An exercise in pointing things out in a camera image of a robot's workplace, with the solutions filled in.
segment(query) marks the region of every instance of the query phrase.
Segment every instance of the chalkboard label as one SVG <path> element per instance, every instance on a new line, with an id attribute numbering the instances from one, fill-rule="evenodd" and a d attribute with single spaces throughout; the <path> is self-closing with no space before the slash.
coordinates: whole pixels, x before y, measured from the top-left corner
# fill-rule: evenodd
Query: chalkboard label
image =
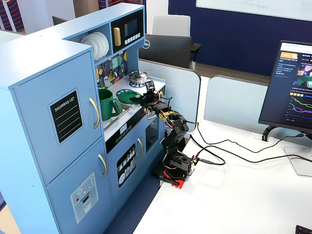
<path id="1" fill-rule="evenodd" d="M 59 142 L 65 141 L 82 127 L 82 119 L 77 92 L 62 98 L 50 106 Z"/>
<path id="2" fill-rule="evenodd" d="M 136 144 L 133 144 L 129 150 L 117 162 L 118 186 L 129 178 L 137 166 Z"/>

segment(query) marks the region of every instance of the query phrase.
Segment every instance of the robotic arm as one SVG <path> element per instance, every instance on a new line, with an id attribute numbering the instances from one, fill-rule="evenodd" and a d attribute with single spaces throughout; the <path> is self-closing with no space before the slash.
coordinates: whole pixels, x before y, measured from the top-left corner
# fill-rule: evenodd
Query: robotic arm
<path id="1" fill-rule="evenodd" d="M 164 121 L 170 128 L 170 133 L 161 141 L 165 152 L 163 166 L 167 178 L 175 180 L 182 187 L 187 175 L 191 172 L 193 158 L 187 157 L 179 151 L 178 143 L 184 138 L 189 128 L 186 119 L 177 111 L 171 109 L 165 102 L 161 101 L 159 92 L 155 93 L 154 82 L 145 83 L 147 93 L 140 97 L 132 97 L 130 100 L 148 111 L 152 109 L 155 114 Z"/>

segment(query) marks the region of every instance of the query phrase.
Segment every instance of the toy kitchen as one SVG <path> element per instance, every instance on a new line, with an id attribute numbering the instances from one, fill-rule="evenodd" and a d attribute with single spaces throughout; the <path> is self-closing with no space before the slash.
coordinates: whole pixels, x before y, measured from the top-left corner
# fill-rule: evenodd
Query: toy kitchen
<path id="1" fill-rule="evenodd" d="M 102 234 L 162 153 L 164 122 L 129 97 L 144 6 L 120 3 L 0 46 L 0 190 L 23 234 Z"/>

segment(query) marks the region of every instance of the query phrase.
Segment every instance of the gray partition panel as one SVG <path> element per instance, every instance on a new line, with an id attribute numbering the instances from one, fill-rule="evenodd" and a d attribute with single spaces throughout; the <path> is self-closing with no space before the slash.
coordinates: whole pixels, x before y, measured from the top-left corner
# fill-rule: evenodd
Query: gray partition panel
<path id="1" fill-rule="evenodd" d="M 166 80 L 166 97 L 173 97 L 170 101 L 172 109 L 188 121 L 196 122 L 201 81 L 198 72 L 143 59 L 139 60 L 139 69 Z M 195 129 L 194 124 L 188 123 L 188 126 L 189 132 Z"/>
<path id="2" fill-rule="evenodd" d="M 267 125 L 259 124 L 258 120 L 266 91 L 265 84 L 231 77 L 213 77 L 208 83 L 204 119 L 262 134 Z M 269 136 L 281 139 L 297 134 L 295 130 L 277 128 Z M 286 140 L 312 146 L 312 141 L 306 137 Z"/>

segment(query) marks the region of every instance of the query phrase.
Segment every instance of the green mug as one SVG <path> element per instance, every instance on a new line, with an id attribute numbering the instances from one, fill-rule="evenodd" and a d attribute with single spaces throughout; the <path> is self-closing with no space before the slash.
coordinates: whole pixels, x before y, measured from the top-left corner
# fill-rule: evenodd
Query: green mug
<path id="1" fill-rule="evenodd" d="M 120 102 L 113 98 L 113 93 L 108 89 L 99 89 L 99 102 L 101 105 L 102 120 L 108 120 L 111 117 L 118 116 L 122 112 Z"/>

